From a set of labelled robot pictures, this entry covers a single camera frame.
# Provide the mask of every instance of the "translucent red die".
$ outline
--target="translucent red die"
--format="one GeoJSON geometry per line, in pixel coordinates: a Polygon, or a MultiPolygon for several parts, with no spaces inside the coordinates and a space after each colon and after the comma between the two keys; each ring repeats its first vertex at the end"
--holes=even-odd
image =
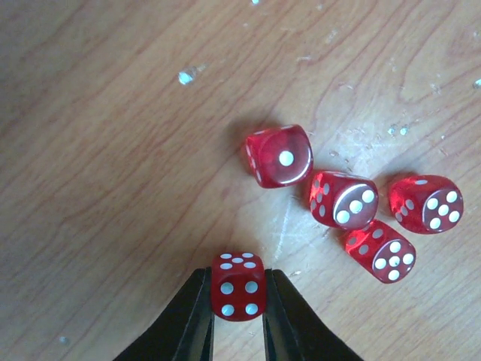
{"type": "Polygon", "coordinates": [[[264,188],[299,183],[313,168],[313,152],[301,126],[256,132],[247,137],[245,148],[250,168],[264,188]]]}
{"type": "Polygon", "coordinates": [[[416,261],[414,246],[379,220],[346,233],[343,240],[346,252],[384,284],[402,280],[416,261]]]}
{"type": "Polygon", "coordinates": [[[415,175],[394,183],[389,189],[389,206],[405,229],[420,234],[451,229],[464,210],[459,188],[439,175],[415,175]]]}
{"type": "Polygon", "coordinates": [[[341,229],[361,229],[374,219],[379,196],[372,180],[320,171],[310,188],[310,211],[320,223],[341,229]]]}
{"type": "Polygon", "coordinates": [[[266,306],[264,265],[253,253],[224,253],[212,263],[210,301],[213,312],[228,321],[247,321],[266,306]]]}

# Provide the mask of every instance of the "die showing four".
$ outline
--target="die showing four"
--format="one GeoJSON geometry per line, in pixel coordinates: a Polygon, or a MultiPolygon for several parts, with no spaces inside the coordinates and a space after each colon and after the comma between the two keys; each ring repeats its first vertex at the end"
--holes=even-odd
{"type": "Polygon", "coordinates": [[[384,284],[402,280],[416,261],[416,249],[380,220],[344,235],[346,252],[384,284]]]}
{"type": "Polygon", "coordinates": [[[301,126],[262,130],[246,139],[250,168],[263,188],[301,182],[313,169],[313,151],[301,126]]]}
{"type": "Polygon", "coordinates": [[[338,171],[313,177],[309,204],[320,223],[341,229],[360,229],[374,219],[379,196],[372,180],[338,171]]]}
{"type": "Polygon", "coordinates": [[[210,302],[213,312],[228,321],[252,320],[266,306],[264,265],[252,253],[224,253],[212,262],[210,302]]]}
{"type": "Polygon", "coordinates": [[[389,205],[396,220],[411,232],[434,234],[458,224],[463,214],[459,188],[439,175],[404,178],[389,189],[389,205]]]}

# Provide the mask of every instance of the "die showing one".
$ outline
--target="die showing one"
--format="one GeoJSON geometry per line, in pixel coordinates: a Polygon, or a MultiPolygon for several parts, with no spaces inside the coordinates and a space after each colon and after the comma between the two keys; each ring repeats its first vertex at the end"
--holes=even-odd
{"type": "Polygon", "coordinates": [[[416,249],[387,224],[373,220],[344,235],[346,252],[384,284],[402,280],[416,261],[416,249]]]}
{"type": "Polygon", "coordinates": [[[250,168],[263,188],[299,183],[313,168],[309,138],[301,126],[262,130],[246,139],[250,168]]]}
{"type": "Polygon", "coordinates": [[[372,180],[338,171],[320,171],[313,177],[310,211],[326,226],[361,229],[374,219],[378,201],[372,180]]]}
{"type": "Polygon", "coordinates": [[[266,295],[259,256],[233,252],[214,259],[210,301],[217,316],[229,321],[252,320],[264,312],[266,295]]]}
{"type": "Polygon", "coordinates": [[[439,175],[415,175],[394,183],[389,189],[389,205],[405,229],[420,234],[451,229],[464,209],[459,188],[439,175]]]}

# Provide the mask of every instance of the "wooden surface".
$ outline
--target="wooden surface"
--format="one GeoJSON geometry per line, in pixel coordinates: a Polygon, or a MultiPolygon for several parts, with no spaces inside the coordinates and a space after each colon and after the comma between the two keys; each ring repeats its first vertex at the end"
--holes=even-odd
{"type": "MultiPolygon", "coordinates": [[[[112,359],[194,268],[248,250],[366,360],[479,361],[481,2],[5,0],[0,18],[0,359],[112,359]],[[205,69],[183,86],[187,66],[205,69]],[[452,178],[460,224],[403,231],[416,267],[381,284],[300,187],[246,173],[243,137],[276,123],[310,132],[317,168],[373,178],[397,230],[392,176],[452,178]]],[[[260,319],[216,320],[214,359],[263,347],[260,319]]]]}

